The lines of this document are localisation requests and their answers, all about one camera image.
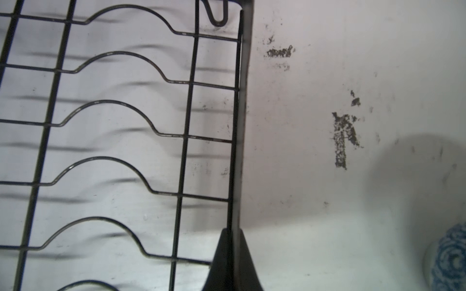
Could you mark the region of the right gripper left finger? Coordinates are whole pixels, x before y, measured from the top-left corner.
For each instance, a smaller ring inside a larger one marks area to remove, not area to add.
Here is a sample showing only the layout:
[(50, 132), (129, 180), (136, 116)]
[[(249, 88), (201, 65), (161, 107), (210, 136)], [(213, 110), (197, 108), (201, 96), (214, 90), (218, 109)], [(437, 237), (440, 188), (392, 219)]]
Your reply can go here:
[(223, 229), (211, 268), (202, 291), (233, 290), (233, 239), (231, 231)]

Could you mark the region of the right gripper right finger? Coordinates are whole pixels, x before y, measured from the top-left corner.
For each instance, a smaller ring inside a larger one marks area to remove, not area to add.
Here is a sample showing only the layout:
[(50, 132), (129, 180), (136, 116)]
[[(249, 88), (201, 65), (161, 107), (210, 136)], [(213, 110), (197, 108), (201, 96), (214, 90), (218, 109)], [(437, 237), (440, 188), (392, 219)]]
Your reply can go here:
[(239, 242), (239, 291), (263, 291), (243, 230)]

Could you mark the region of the black wire dish rack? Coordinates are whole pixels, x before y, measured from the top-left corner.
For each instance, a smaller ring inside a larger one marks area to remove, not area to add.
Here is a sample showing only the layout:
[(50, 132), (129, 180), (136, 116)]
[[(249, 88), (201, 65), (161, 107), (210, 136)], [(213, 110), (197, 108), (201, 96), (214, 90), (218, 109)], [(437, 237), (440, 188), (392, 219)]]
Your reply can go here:
[[(125, 231), (137, 245), (141, 254), (146, 258), (157, 259), (159, 261), (165, 261), (171, 264), (171, 273), (170, 273), (170, 285), (169, 290), (174, 291), (175, 286), (175, 273), (176, 273), (176, 266), (177, 264), (198, 264), (203, 266), (209, 266), (211, 268), (211, 262), (190, 259), (190, 258), (183, 258), (178, 256), (178, 245), (179, 245), (179, 234), (180, 234), (180, 223), (181, 223), (181, 215), (182, 215), (182, 199), (183, 198), (190, 198), (196, 200), (206, 200), (206, 201), (218, 201), (218, 202), (225, 202), (228, 204), (228, 217), (227, 217), (227, 227), (231, 231), (231, 237), (233, 239), (233, 291), (238, 291), (238, 283), (239, 283), (239, 242), (240, 242), (240, 227), (239, 227), (239, 202), (240, 202), (240, 195), (241, 195), (241, 176), (242, 176), (242, 167), (243, 167), (243, 150), (244, 145), (244, 129), (245, 129), (245, 115), (246, 115), (246, 83), (247, 83), (247, 75), (248, 75), (248, 64), (250, 60), (250, 44), (247, 40), (252, 34), (252, 14), (253, 14), (253, 3), (254, 1), (222, 1), (223, 5), (223, 19), (221, 21), (217, 21), (213, 14), (212, 8), (210, 6), (209, 1), (201, 1), (207, 13), (210, 23), (215, 27), (223, 27), (228, 22), (229, 17), (229, 3), (235, 2), (241, 6), (240, 11), (240, 20), (239, 20), (239, 28), (238, 28), (238, 36), (236, 38), (228, 38), (223, 36), (216, 36), (216, 35), (207, 35), (202, 34), (199, 32), (199, 25), (200, 25), (200, 1), (195, 1), (195, 32), (181, 32), (178, 30), (173, 29), (170, 23), (161, 16), (158, 12), (154, 11), (151, 8), (145, 6), (138, 6), (133, 4), (121, 4), (116, 6), (110, 6), (99, 10), (98, 12), (94, 13), (85, 21), (76, 21), (73, 19), (74, 11), (76, 6), (76, 1), (70, 1), (69, 9), (66, 18), (50, 18), (44, 16), (33, 16), (33, 15), (23, 15), (22, 9), (24, 5), (24, 1), (16, 1), (15, 7), (13, 12), (11, 13), (1, 13), (1, 18), (8, 18), (10, 19), (10, 24), (7, 30), (6, 37), (3, 41), (2, 51), (1, 51), (1, 83), (4, 77), (5, 68), (11, 69), (21, 69), (27, 71), (38, 71), (38, 72), (49, 72), (53, 73), (53, 82), (52, 88), (50, 92), (50, 96), (48, 99), (48, 107), (46, 113), (45, 122), (32, 122), (32, 121), (24, 121), (24, 120), (5, 120), (1, 119), (1, 124), (17, 124), (23, 126), (38, 126), (43, 128), (42, 137), (38, 148), (38, 157), (35, 163), (35, 171), (33, 176), (32, 182), (21, 182), (21, 181), (1, 181), (1, 185), (7, 186), (21, 186), (21, 187), (30, 187), (31, 193), (29, 195), (29, 206), (27, 208), (27, 212), (25, 215), (24, 227), (23, 227), (23, 235), (21, 244), (19, 246), (8, 246), (8, 245), (1, 245), (1, 250), (4, 251), (15, 251), (18, 252), (18, 263), (17, 269), (15, 272), (15, 280), (13, 284), (13, 291), (21, 291), (23, 281), (24, 281), (24, 270), (27, 261), (27, 254), (28, 252), (38, 252), (45, 249), (54, 239), (58, 237), (58, 235), (62, 234), (65, 230), (70, 229), (71, 227), (89, 222), (89, 221), (104, 221), (106, 223), (110, 223), (113, 225), (118, 226), (121, 230)], [(127, 52), (127, 51), (114, 51), (114, 52), (106, 52), (95, 57), (87, 59), (83, 64), (81, 64), (75, 70), (64, 70), (63, 63), (65, 60), (65, 53), (67, 44), (69, 42), (69, 35), (72, 25), (88, 25), (92, 21), (96, 20), (99, 16), (108, 13), (113, 10), (124, 9), (124, 8), (133, 8), (141, 11), (148, 12), (152, 15), (155, 15), (161, 21), (163, 21), (166, 26), (169, 28), (171, 33), (180, 36), (192, 37), (194, 39), (194, 47), (192, 50), (192, 61), (190, 66), (190, 79), (189, 81), (177, 81), (177, 80), (170, 80), (166, 77), (163, 71), (156, 65), (153, 61), (144, 57), (143, 55)], [(50, 23), (61, 23), (64, 24), (64, 31), (61, 37), (59, 52), (57, 56), (57, 65), (54, 68), (47, 68), (47, 67), (34, 67), (30, 65), (17, 65), (17, 64), (9, 64), (8, 56), (10, 54), (10, 50), (13, 44), (13, 39), (15, 36), (15, 32), (17, 29), (17, 25), (19, 19), (30, 19), (34, 21), (41, 21), (41, 22), (50, 22)], [(217, 84), (210, 84), (205, 82), (196, 82), (195, 81), (195, 71), (197, 70), (197, 55), (198, 55), (198, 48), (199, 48), (199, 39), (212, 39), (217, 41), (227, 41), (227, 42), (235, 42), (237, 45), (236, 48), (236, 57), (235, 57), (235, 85), (234, 87), (229, 86), (221, 86)], [(185, 125), (184, 125), (184, 132), (183, 134), (172, 134), (172, 133), (161, 133), (159, 132), (156, 127), (154, 126), (153, 122), (139, 109), (136, 107), (119, 102), (116, 100), (96, 100), (90, 103), (86, 103), (74, 111), (72, 111), (62, 122), (60, 123), (53, 123), (53, 112), (55, 110), (55, 104), (57, 101), (57, 94), (59, 88), (59, 82), (61, 79), (61, 75), (63, 74), (77, 74), (86, 68), (88, 65), (94, 63), (95, 61), (111, 57), (115, 55), (124, 55), (124, 56), (132, 56), (139, 59), (142, 59), (146, 63), (150, 64), (163, 80), (170, 84), (182, 84), (187, 85), (188, 89), (188, 103), (186, 108), (186, 116), (185, 116)], [(193, 96), (193, 89), (194, 86), (200, 87), (209, 87), (215, 88), (220, 90), (230, 90), (234, 92), (234, 107), (233, 107), (233, 133), (231, 139), (218, 139), (218, 138), (210, 138), (210, 137), (203, 137), (203, 136), (196, 136), (190, 135), (190, 122), (191, 122), (191, 113), (192, 113), (192, 96)], [(89, 158), (85, 158), (79, 160), (69, 167), (65, 168), (53, 181), (51, 182), (42, 182), (42, 172), (44, 168), (44, 163), (46, 159), (46, 153), (50, 149), (48, 142), (50, 137), (50, 129), (51, 128), (58, 128), (64, 127), (75, 115), (82, 112), (84, 109), (87, 109), (93, 105), (102, 105), (102, 104), (116, 104), (123, 106), (125, 108), (131, 109), (132, 111), (139, 114), (150, 126), (151, 131), (153, 131), (159, 137), (168, 137), (168, 138), (181, 138), (183, 140), (183, 150), (181, 156), (181, 167), (180, 167), (180, 175), (179, 175), (179, 187), (177, 192), (164, 192), (164, 191), (157, 191), (151, 188), (148, 180), (146, 177), (133, 165), (130, 163), (114, 158), (111, 156), (92, 156)], [(230, 154), (230, 168), (229, 168), (229, 190), (228, 190), (228, 198), (217, 198), (212, 196), (203, 196), (203, 195), (192, 195), (183, 193), (184, 191), (184, 182), (185, 182), (185, 174), (186, 174), (186, 162), (187, 162), (187, 152), (188, 152), (188, 140), (196, 139), (200, 141), (208, 141), (212, 143), (225, 143), (231, 145), (231, 154)], [(154, 195), (162, 195), (162, 196), (170, 196), (177, 198), (177, 208), (176, 208), (176, 216), (175, 216), (175, 226), (174, 226), (174, 240), (172, 246), (172, 255), (171, 256), (164, 256), (164, 255), (156, 255), (146, 252), (145, 248), (143, 247), (139, 237), (125, 224), (120, 223), (119, 221), (107, 217), (86, 217), (81, 218), (76, 221), (73, 221), (69, 224), (66, 224), (61, 229), (57, 230), (45, 243), (41, 246), (31, 246), (29, 244), (31, 232), (33, 228), (33, 219), (36, 209), (36, 204), (38, 201), (38, 194), (40, 187), (51, 187), (54, 186), (57, 182), (59, 182), (62, 177), (64, 177), (68, 172), (72, 169), (75, 169), (82, 164), (86, 164), (87, 162), (94, 162), (94, 161), (111, 161), (117, 164), (124, 165), (135, 175), (139, 177), (141, 182), (145, 185), (148, 192)]]

